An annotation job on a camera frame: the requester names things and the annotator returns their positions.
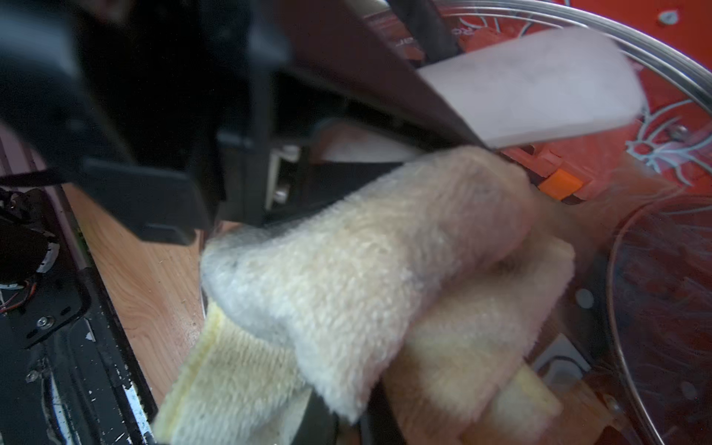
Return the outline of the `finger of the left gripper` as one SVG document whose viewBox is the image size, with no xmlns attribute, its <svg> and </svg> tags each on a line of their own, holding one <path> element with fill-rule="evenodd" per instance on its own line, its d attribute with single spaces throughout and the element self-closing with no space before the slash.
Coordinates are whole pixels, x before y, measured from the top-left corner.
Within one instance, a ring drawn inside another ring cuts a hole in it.
<svg viewBox="0 0 712 445">
<path fill-rule="evenodd" d="M 345 1 L 278 1 L 287 71 L 340 97 L 341 118 L 426 148 L 477 145 L 465 121 Z"/>
<path fill-rule="evenodd" d="M 399 162 L 312 163 L 300 146 L 271 148 L 266 220 L 278 223 L 314 214 L 400 166 Z"/>
</svg>

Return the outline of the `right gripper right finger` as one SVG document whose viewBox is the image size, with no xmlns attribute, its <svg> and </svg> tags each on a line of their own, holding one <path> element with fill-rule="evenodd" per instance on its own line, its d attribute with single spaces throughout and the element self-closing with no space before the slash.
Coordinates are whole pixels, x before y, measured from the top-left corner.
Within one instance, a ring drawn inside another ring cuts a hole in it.
<svg viewBox="0 0 712 445">
<path fill-rule="evenodd" d="M 359 422 L 361 445 L 406 445 L 385 389 L 373 389 Z"/>
</svg>

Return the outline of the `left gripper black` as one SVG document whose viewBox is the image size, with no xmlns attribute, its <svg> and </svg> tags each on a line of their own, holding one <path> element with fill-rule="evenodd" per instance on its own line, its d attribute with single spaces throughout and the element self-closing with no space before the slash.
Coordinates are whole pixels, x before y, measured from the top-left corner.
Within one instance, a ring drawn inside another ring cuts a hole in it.
<svg viewBox="0 0 712 445">
<path fill-rule="evenodd" d="M 1 118 L 144 241 L 270 226 L 266 134 L 285 1 L 5 1 Z"/>
</svg>

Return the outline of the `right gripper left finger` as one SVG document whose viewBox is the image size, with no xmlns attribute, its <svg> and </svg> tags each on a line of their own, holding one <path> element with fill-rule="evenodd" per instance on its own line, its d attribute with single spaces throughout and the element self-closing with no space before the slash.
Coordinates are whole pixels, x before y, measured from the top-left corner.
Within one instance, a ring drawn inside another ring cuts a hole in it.
<svg viewBox="0 0 712 445">
<path fill-rule="evenodd" d="M 339 417 L 326 406 L 323 398 L 312 392 L 292 445 L 336 445 Z"/>
</svg>

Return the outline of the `cream yellow cloth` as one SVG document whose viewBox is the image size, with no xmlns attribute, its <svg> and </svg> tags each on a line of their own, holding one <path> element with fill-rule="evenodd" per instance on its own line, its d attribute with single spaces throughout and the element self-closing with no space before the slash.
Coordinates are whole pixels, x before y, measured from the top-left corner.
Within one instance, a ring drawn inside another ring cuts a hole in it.
<svg viewBox="0 0 712 445">
<path fill-rule="evenodd" d="M 576 253 L 537 207 L 520 167 L 456 148 L 300 222 L 217 235 L 155 440 L 290 444 L 311 398 L 355 424 L 382 387 L 408 444 L 538 441 L 562 407 L 524 360 Z"/>
</svg>

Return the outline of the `glass lid with white handle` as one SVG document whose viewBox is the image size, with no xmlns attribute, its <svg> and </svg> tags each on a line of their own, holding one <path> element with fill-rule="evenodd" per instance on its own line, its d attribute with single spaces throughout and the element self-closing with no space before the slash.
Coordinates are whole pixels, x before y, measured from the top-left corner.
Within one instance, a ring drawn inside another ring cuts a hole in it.
<svg viewBox="0 0 712 445">
<path fill-rule="evenodd" d="M 641 444 L 617 402 L 611 368 L 597 352 L 603 331 L 583 278 L 598 242 L 584 213 L 591 205 L 638 198 L 688 194 L 711 199 L 711 72 L 654 37 L 584 11 L 579 1 L 444 1 L 439 6 L 443 18 L 443 9 L 455 6 L 526 9 L 547 18 L 576 20 L 571 27 L 464 50 L 461 57 L 434 63 L 402 1 L 355 3 L 371 29 L 420 70 L 487 146 L 504 156 L 508 148 L 621 129 L 641 115 L 645 92 L 616 44 L 618 33 L 640 46 L 666 46 L 680 64 L 675 74 L 695 86 L 691 95 L 708 112 L 709 123 L 697 132 L 701 139 L 693 144 L 693 153 L 679 152 L 701 168 L 697 187 L 679 187 L 636 159 L 625 159 L 599 196 L 569 204 L 547 195 L 533 173 L 514 161 L 539 189 L 544 220 L 577 252 L 577 275 L 545 326 L 531 364 L 566 406 L 550 442 Z"/>
</svg>

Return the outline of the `orange plastic tool case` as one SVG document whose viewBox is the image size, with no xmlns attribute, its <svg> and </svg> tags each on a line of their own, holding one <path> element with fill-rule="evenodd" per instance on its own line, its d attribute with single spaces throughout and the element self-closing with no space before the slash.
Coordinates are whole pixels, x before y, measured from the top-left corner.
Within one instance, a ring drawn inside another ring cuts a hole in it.
<svg viewBox="0 0 712 445">
<path fill-rule="evenodd" d="M 526 9 L 455 6 L 442 12 L 452 35 L 467 52 L 576 25 L 576 20 L 547 18 Z M 697 187 L 701 182 L 701 168 L 679 153 L 684 149 L 692 154 L 693 144 L 701 139 L 697 132 L 709 123 L 708 112 L 691 95 L 695 86 L 675 74 L 680 64 L 663 44 L 640 46 L 625 33 L 614 39 L 645 92 L 641 115 L 621 129 L 504 152 L 532 172 L 539 187 L 556 200 L 577 204 L 599 196 L 625 159 L 636 159 L 679 187 Z"/>
</svg>

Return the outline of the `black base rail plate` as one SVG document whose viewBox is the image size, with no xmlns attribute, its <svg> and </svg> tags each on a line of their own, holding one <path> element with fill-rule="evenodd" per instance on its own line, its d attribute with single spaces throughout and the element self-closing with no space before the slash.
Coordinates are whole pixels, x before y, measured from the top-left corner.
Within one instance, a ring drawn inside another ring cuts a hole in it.
<svg viewBox="0 0 712 445">
<path fill-rule="evenodd" d="M 42 189 L 1 191 L 1 441 L 151 444 L 155 400 L 98 275 Z"/>
</svg>

